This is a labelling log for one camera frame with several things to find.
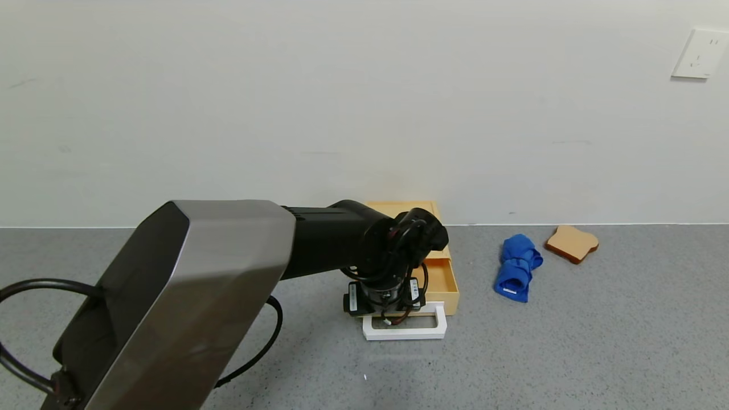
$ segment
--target white wall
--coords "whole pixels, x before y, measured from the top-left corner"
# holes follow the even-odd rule
[[[432,198],[447,223],[729,222],[723,0],[0,5],[0,225],[169,198]]]

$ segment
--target silver metal casing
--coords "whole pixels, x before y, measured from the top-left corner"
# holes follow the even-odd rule
[[[88,410],[199,409],[281,278],[295,217],[270,201],[174,201],[174,269]]]

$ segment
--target white drawer handle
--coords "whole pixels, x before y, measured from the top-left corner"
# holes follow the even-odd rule
[[[445,322],[445,302],[428,302],[418,313],[433,313],[436,326],[434,328],[387,328],[375,329],[372,327],[372,316],[362,318],[362,332],[367,340],[419,340],[443,339],[448,324]]]

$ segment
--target wooden drawer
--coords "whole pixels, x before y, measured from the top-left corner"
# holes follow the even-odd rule
[[[367,206],[389,217],[396,217],[400,212],[407,212],[412,208],[422,208],[435,215],[441,222],[443,221],[433,201],[367,202]],[[445,247],[443,251],[430,252],[425,259],[425,264],[428,266],[426,300],[445,302],[445,314],[453,316],[458,309],[461,293],[456,284],[456,277],[453,275],[451,252],[448,247]],[[418,283],[423,283],[422,268],[416,269],[413,276],[418,278]]]

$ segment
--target wire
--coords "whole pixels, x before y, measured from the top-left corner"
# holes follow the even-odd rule
[[[104,297],[104,291],[101,288],[86,285],[85,283],[65,279],[30,279],[14,283],[1,289],[0,303],[8,299],[10,296],[33,289],[65,290],[67,292],[86,295],[90,298]],[[53,382],[17,361],[17,359],[15,359],[15,357],[13,357],[5,349],[2,343],[0,343],[0,364],[25,383],[28,383],[48,395],[55,395],[55,384]]]
[[[401,298],[402,304],[406,305],[407,308],[405,309],[405,313],[401,317],[398,317],[394,320],[390,320],[387,317],[385,317],[385,311],[387,310],[388,306],[384,306],[382,308],[382,310],[380,311],[380,318],[382,318],[383,322],[385,322],[388,326],[397,326],[400,323],[404,322],[405,319],[408,318],[408,315],[413,310],[413,306],[416,303],[420,302],[421,305],[425,304],[425,292],[428,291],[428,266],[425,263],[421,263],[420,266],[423,268],[423,292],[420,295],[418,295],[417,299],[412,300],[411,302],[407,302],[405,300],[405,295],[407,295],[408,293],[405,292],[405,290],[403,290],[400,298]],[[407,275],[407,277],[405,277],[405,281],[403,282],[403,284],[406,283],[412,275],[413,275],[413,270],[408,267],[408,275]]]
[[[392,265],[393,261],[396,259],[394,256],[394,253],[400,249],[400,247],[403,245],[405,238],[408,237],[408,234],[413,231],[415,228],[420,228],[423,226],[428,225],[428,223],[425,220],[415,220],[412,224],[410,224],[406,229],[405,232],[400,235],[400,237],[395,242],[395,245],[392,247],[392,250],[388,252],[389,257],[387,258],[387,262],[385,263],[385,268],[380,271],[380,274],[376,276],[361,276],[358,274],[355,274],[354,270],[351,268],[342,268],[340,271],[347,276],[349,279],[352,280],[358,280],[360,282],[375,282],[378,281],[390,272],[390,266]]]
[[[226,377],[218,380],[218,382],[215,384],[216,389],[224,384],[229,383],[231,380],[245,373],[248,369],[253,367],[253,365],[258,363],[258,360],[261,360],[261,358],[268,352],[271,346],[273,346],[273,342],[276,341],[276,338],[278,337],[278,332],[281,331],[281,325],[284,323],[284,310],[281,308],[281,304],[273,296],[268,296],[266,304],[273,306],[273,308],[276,310],[276,329],[273,330],[273,335],[271,335],[270,339],[268,339],[268,343],[266,343],[263,349],[261,349],[261,351],[258,352],[258,354],[255,355],[251,360],[249,360],[246,364],[242,365],[236,370],[232,371]]]

